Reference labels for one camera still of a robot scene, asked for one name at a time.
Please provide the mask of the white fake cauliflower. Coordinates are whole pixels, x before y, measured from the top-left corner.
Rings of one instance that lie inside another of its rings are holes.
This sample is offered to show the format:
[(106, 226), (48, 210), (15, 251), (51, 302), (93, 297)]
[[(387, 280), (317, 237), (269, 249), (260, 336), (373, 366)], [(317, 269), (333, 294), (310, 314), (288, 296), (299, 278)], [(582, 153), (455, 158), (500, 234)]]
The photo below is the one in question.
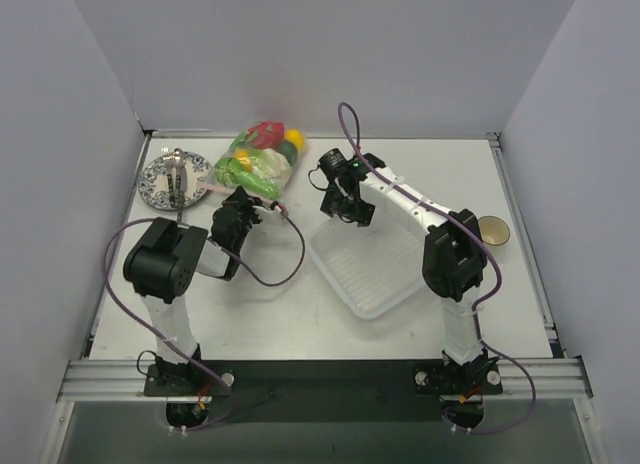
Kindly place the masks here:
[(286, 182), (292, 174), (292, 166), (273, 149), (250, 149), (253, 160), (253, 174), (257, 177)]

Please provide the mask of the clear zip top bag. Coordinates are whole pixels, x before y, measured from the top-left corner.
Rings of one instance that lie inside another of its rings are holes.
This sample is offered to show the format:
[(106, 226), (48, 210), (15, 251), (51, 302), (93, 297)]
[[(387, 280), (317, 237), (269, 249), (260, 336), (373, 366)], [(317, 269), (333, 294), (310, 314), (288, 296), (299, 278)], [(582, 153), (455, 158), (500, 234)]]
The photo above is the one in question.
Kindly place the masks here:
[(307, 149), (304, 134), (280, 121), (260, 121), (240, 132), (198, 187), (279, 200)]

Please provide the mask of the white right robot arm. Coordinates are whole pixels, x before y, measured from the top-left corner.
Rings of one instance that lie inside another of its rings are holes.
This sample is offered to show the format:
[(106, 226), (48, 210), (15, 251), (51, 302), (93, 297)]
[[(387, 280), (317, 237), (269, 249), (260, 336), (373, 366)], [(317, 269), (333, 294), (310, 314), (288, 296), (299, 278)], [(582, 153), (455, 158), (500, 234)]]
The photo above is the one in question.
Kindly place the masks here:
[(418, 194), (371, 153), (348, 159), (334, 148), (319, 159), (318, 168), (327, 180), (322, 213), (367, 227), (381, 212), (423, 245), (422, 278), (442, 299), (444, 382), (454, 391), (468, 390), (493, 363), (478, 318), (488, 298), (479, 291), (489, 257), (475, 214), (452, 211)]

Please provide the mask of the green fake watermelon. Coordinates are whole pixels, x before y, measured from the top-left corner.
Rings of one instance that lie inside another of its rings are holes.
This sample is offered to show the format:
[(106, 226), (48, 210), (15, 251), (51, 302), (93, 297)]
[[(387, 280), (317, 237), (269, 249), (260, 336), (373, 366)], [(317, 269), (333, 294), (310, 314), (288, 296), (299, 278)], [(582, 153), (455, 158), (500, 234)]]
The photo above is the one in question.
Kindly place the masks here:
[(287, 160), (290, 166), (294, 166), (298, 162), (299, 151), (291, 141), (282, 140), (276, 147), (276, 151)]

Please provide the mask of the white plastic basket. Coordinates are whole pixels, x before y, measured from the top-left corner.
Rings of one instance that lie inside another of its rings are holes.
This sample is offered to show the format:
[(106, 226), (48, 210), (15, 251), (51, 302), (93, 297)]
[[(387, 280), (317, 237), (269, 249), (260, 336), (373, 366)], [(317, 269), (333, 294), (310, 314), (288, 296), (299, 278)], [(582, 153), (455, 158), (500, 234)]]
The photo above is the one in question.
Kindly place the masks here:
[(310, 232), (307, 246), (339, 298), (363, 320), (430, 293), (421, 276), (418, 240), (386, 214), (375, 216), (367, 227), (327, 220)]

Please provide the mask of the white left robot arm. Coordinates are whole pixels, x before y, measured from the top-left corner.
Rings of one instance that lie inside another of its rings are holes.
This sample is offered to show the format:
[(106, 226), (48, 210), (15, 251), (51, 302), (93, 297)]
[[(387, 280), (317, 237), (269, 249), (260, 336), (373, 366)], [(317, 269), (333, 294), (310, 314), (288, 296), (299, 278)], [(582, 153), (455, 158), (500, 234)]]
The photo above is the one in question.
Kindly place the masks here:
[(213, 213), (212, 226), (183, 227), (155, 218), (129, 251), (123, 276), (141, 297), (158, 332), (158, 376), (179, 394), (190, 395), (205, 378), (200, 345), (190, 326), (185, 294), (198, 273), (223, 281), (237, 273), (240, 251), (250, 230), (261, 222), (262, 199), (237, 188)]

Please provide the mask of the yellow fake lemon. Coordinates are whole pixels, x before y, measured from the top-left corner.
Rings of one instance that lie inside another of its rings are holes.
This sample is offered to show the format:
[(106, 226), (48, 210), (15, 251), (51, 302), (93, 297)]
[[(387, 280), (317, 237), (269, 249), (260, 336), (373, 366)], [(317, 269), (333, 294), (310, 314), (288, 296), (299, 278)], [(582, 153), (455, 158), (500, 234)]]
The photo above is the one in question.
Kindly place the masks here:
[(287, 129), (284, 133), (284, 139), (292, 143), (299, 152), (302, 152), (306, 147), (305, 137), (297, 129)]

